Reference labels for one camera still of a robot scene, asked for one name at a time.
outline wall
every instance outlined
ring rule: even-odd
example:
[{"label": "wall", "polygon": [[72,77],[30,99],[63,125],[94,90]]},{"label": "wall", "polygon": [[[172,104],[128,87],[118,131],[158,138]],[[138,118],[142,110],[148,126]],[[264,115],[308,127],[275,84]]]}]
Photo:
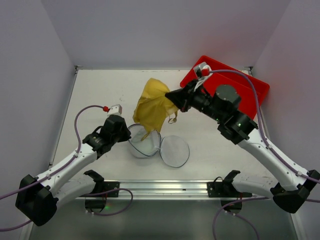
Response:
[{"label": "wall", "polygon": [[[0,195],[48,167],[75,69],[40,1],[0,2]],[[0,203],[0,228],[23,223],[16,196]],[[20,230],[0,233],[17,240]]]},{"label": "wall", "polygon": [[[320,171],[320,1],[292,0],[254,67],[270,84],[263,106],[270,137],[308,170]],[[312,198],[320,199],[317,186]],[[311,240],[319,239],[320,206],[298,211]]]},{"label": "wall", "polygon": [[76,65],[189,69],[203,54],[253,66],[290,0],[42,0]]}]

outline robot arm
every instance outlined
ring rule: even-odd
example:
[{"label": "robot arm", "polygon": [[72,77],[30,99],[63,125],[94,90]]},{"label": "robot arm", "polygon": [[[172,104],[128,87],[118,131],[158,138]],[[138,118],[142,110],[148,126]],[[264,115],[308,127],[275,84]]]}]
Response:
[{"label": "robot arm", "polygon": [[115,143],[125,142],[130,138],[131,133],[121,113],[120,105],[111,107],[104,125],[84,138],[78,154],[75,150],[36,177],[24,177],[19,188],[32,186],[18,193],[15,206],[37,226],[42,226],[65,203],[84,194],[100,193],[104,179],[96,172],[90,170],[78,179],[71,178],[109,152]]},{"label": "robot arm", "polygon": [[[222,181],[220,189],[229,192],[249,192],[260,196],[273,198],[283,210],[295,213],[304,203],[310,191],[316,185],[302,175],[319,180],[320,174],[315,170],[307,171],[292,161],[280,151],[270,140],[265,144],[259,133],[258,125],[249,116],[240,112],[238,106],[241,97],[231,85],[220,85],[211,96],[201,81],[203,68],[208,67],[204,62],[194,68],[198,79],[189,82],[184,88],[165,94],[181,112],[187,112],[191,107],[204,113],[218,122],[218,130],[235,145],[253,155],[275,177],[275,179],[255,177],[233,170]],[[294,173],[272,153],[273,148],[285,162],[297,170]]]}]

